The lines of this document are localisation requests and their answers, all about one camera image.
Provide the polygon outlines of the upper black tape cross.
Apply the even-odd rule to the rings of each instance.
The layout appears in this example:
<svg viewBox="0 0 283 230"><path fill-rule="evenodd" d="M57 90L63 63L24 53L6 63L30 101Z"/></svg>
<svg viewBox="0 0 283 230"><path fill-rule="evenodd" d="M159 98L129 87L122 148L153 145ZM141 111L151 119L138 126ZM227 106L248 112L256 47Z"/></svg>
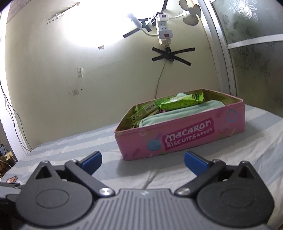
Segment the upper black tape cross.
<svg viewBox="0 0 283 230"><path fill-rule="evenodd" d="M142 23L142 27L144 28L144 30L146 32L151 32L152 29L150 26L156 26L155 25L155 21L156 21L156 16L160 13L164 13L164 10L166 9L167 7L167 3L168 3L168 0L164 0L163 2L163 5L162 5L162 9L161 11L158 11L156 12L152 17L149 17L149 18L143 18L143 19L138 19L141 23ZM130 32L127 32L126 34L123 35L123 38L127 38L131 35L133 35L134 33L138 32L138 31L141 31L140 29L136 28L136 29L133 29L131 30Z"/></svg>

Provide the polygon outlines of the black tape cross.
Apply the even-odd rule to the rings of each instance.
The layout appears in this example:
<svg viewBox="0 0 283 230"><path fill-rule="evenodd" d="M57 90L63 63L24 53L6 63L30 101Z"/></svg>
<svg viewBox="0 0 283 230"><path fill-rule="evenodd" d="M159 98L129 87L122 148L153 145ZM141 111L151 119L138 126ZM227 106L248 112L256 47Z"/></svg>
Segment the black tape cross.
<svg viewBox="0 0 283 230"><path fill-rule="evenodd" d="M158 48L153 47L152 51L160 54L159 56L152 58L152 62L162 60L162 59L169 60L170 62L174 62L176 60L190 67L191 62L178 57L177 54L193 52L195 51L195 48L191 47L191 48L177 50L177 51L172 52L170 47L166 47L165 50L160 50Z"/></svg>
<svg viewBox="0 0 283 230"><path fill-rule="evenodd" d="M142 23L142 27L144 28L144 30L146 32L151 32L152 29L150 26L156 26L155 25L155 21L156 21L156 16L160 13L164 13L164 10L166 9L167 7L167 3L168 3L168 0L164 0L163 2L163 5L162 5L162 9L161 11L158 11L156 12L152 17L149 17L149 18L143 18L143 19L138 19L141 23ZM134 33L138 32L138 31L141 31L140 29L136 28L136 29L133 29L131 30L130 32L127 32L126 34L123 35L123 38L127 38L131 35L133 35Z"/></svg>

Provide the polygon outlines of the glass door metal frame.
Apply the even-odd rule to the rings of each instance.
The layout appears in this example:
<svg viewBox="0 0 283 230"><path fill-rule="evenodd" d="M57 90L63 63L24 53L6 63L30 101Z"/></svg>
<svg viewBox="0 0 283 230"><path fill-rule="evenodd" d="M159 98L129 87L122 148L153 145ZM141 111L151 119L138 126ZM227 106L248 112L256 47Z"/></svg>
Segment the glass door metal frame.
<svg viewBox="0 0 283 230"><path fill-rule="evenodd" d="M199 1L224 89L248 105L282 116L282 3Z"/></svg>

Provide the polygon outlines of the pink macaron biscuit tin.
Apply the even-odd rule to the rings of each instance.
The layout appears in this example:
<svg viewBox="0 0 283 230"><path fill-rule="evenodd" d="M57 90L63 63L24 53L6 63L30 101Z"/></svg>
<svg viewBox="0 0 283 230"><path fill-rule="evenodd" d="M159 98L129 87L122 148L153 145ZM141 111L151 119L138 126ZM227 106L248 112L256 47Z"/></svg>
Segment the pink macaron biscuit tin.
<svg viewBox="0 0 283 230"><path fill-rule="evenodd" d="M242 99L208 89L186 92L186 94L192 93L203 93L202 103L217 100L224 103L225 107L139 127L141 120L132 122L130 117L137 108L149 101L132 106L115 130L115 139L123 159L138 160L189 149L245 130L245 107Z"/></svg>

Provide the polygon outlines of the white lamp plug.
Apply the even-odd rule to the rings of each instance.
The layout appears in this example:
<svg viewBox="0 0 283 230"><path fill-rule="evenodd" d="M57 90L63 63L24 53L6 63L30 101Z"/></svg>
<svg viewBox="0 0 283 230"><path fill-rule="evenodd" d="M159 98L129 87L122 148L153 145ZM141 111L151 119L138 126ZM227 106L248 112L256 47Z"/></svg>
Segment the white lamp plug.
<svg viewBox="0 0 283 230"><path fill-rule="evenodd" d="M131 19L131 21L135 24L135 26L140 29L145 35L150 37L159 37L158 34L150 34L149 32L146 32L144 28L142 27L142 23L133 15L129 14L128 17Z"/></svg>

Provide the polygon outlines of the green patterned tissue pack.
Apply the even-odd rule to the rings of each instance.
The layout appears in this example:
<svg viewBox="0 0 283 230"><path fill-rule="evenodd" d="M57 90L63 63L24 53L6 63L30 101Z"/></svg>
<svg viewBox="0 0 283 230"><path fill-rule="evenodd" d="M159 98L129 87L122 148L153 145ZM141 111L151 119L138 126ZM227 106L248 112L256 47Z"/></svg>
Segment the green patterned tissue pack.
<svg viewBox="0 0 283 230"><path fill-rule="evenodd" d="M203 93L192 93L188 94L186 97L177 98L171 97L166 99L165 102L161 103L160 110L171 111L180 108L191 107L200 104L204 101Z"/></svg>

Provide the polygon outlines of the mint green pouch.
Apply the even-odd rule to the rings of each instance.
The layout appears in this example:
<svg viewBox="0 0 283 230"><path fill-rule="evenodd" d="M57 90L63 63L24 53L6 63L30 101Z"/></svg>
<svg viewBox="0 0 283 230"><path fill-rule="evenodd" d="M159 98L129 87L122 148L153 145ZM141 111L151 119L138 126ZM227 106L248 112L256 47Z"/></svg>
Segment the mint green pouch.
<svg viewBox="0 0 283 230"><path fill-rule="evenodd" d="M207 112L221 107L225 107L224 103L217 100L211 100L191 107L180 108L172 111L155 114L153 116L148 116L140 121L139 127L146 127L162 122L171 121L174 119L185 118L187 116Z"/></svg>

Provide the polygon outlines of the white power strip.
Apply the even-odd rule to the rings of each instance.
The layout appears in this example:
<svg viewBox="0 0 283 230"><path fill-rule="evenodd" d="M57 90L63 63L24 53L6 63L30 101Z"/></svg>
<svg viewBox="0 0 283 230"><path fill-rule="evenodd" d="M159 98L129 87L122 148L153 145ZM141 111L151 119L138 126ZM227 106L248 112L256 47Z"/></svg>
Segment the white power strip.
<svg viewBox="0 0 283 230"><path fill-rule="evenodd" d="M167 14L160 13L156 16L156 30L158 34L159 44L168 47L173 38L173 32L168 27L169 17Z"/></svg>

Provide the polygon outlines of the green barcode box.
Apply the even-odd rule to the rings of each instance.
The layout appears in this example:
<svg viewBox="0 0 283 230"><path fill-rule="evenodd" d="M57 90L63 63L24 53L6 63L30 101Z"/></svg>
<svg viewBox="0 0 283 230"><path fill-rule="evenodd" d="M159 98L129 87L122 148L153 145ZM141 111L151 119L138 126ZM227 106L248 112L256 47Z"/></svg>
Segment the green barcode box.
<svg viewBox="0 0 283 230"><path fill-rule="evenodd" d="M161 103L165 101L166 99L157 99L141 105L141 107L137 108L137 111L130 117L132 122L137 122L148 116L158 114L160 112Z"/></svg>

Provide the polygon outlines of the mint green plush toy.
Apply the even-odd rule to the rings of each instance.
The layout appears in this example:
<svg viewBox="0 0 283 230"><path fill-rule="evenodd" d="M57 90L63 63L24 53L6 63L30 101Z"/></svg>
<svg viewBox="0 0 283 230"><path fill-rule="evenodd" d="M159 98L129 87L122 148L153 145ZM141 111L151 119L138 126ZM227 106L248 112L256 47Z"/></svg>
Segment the mint green plush toy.
<svg viewBox="0 0 283 230"><path fill-rule="evenodd" d="M186 96L187 96L187 94L185 94L185 93L178 93L178 94L176 95L177 98L186 97Z"/></svg>

